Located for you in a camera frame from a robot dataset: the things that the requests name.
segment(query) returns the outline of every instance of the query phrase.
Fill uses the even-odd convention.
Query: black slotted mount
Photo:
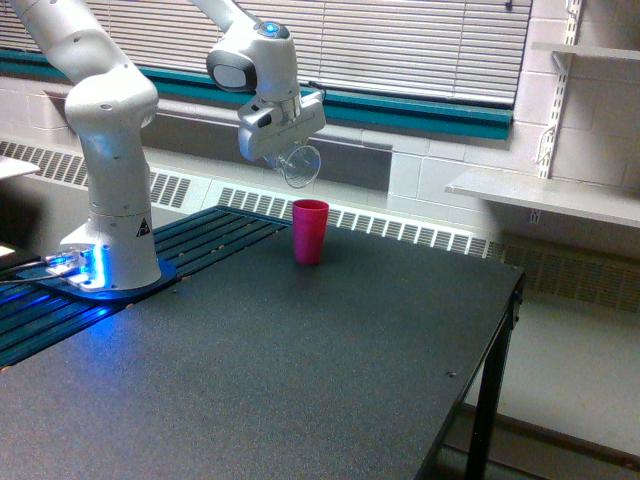
[[[214,207],[154,231],[158,258],[178,279],[267,238],[289,222]],[[13,365],[125,308],[77,299],[38,284],[0,287],[0,368]]]

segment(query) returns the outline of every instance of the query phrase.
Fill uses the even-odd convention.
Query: cup
[[[280,153],[266,156],[265,160],[292,188],[304,188],[313,182],[322,166],[320,152],[299,142],[292,143]]]
[[[317,265],[327,231],[329,205],[320,200],[293,202],[293,252],[301,265]]]

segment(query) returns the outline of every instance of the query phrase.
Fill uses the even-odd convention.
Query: radiator vent
[[[290,199],[225,187],[219,204],[268,215],[291,218]],[[438,248],[462,255],[518,265],[527,272],[527,289],[598,304],[628,312],[640,311],[640,268],[617,264],[605,257],[581,257],[551,246],[505,244],[426,222],[412,222],[389,215],[334,205],[329,225],[381,237]]]
[[[7,141],[0,142],[0,155],[37,165],[40,171],[36,177],[83,188],[89,182],[84,159],[77,155]],[[191,180],[152,169],[150,184],[152,204],[180,209]]]

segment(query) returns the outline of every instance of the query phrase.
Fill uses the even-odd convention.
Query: red plastic cup
[[[293,253],[302,265],[320,263],[329,205],[320,200],[293,202]]]

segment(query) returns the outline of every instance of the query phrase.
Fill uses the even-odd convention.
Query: table leg
[[[498,337],[484,362],[465,480],[482,480],[484,478],[491,444],[491,433],[500,399],[502,377],[507,363],[509,340],[515,320],[516,302],[517,300],[514,296]]]

